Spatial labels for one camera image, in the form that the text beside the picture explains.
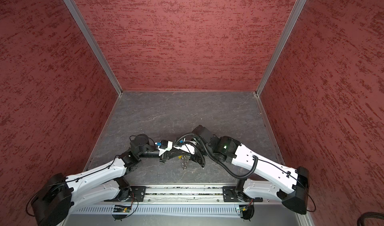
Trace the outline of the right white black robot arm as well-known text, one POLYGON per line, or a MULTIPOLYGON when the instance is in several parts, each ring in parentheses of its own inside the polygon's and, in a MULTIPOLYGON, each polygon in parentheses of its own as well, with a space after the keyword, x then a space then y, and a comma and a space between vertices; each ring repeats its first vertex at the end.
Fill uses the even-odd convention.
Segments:
POLYGON ((310 211, 310 172, 304 167, 295 169, 276 163, 240 141, 229 136, 218 137, 201 125, 175 140, 173 148, 202 160, 208 156, 238 180, 247 182, 252 175, 258 175, 277 187, 275 195, 283 206, 301 215, 310 211))

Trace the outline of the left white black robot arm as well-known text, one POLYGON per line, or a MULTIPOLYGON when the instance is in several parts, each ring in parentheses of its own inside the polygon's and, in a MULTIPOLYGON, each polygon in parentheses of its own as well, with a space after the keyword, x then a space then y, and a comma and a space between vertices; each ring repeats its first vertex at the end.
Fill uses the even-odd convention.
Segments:
POLYGON ((142 158, 159 158, 162 162, 186 156, 196 156, 196 142, 183 137, 175 142, 154 142, 145 134, 130 141, 130 148, 110 162, 83 173, 64 176, 56 174, 31 198, 32 208, 39 226, 57 226, 69 214, 99 203, 117 202, 119 211, 131 209, 143 200, 145 186, 133 187, 125 175, 134 171, 142 158))

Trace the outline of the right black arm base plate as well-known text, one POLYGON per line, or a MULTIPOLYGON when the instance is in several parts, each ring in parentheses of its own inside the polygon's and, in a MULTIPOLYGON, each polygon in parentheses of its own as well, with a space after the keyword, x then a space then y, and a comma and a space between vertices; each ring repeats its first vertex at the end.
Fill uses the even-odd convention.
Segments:
POLYGON ((222 190, 223 190, 223 199, 224 199, 224 202, 226 203, 229 203, 229 202, 261 203, 263 202, 263 198, 251 199, 245 193, 238 191, 236 187, 233 187, 233 186, 224 186, 222 187, 222 190))

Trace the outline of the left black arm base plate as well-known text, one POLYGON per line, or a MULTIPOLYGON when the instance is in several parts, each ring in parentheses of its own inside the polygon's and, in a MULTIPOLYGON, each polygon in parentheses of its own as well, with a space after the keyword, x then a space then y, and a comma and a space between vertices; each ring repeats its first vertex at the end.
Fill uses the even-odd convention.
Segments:
POLYGON ((118 195, 106 202, 133 202, 137 200, 139 203, 144 200, 146 194, 146 186, 130 186, 130 188, 122 189, 118 195))

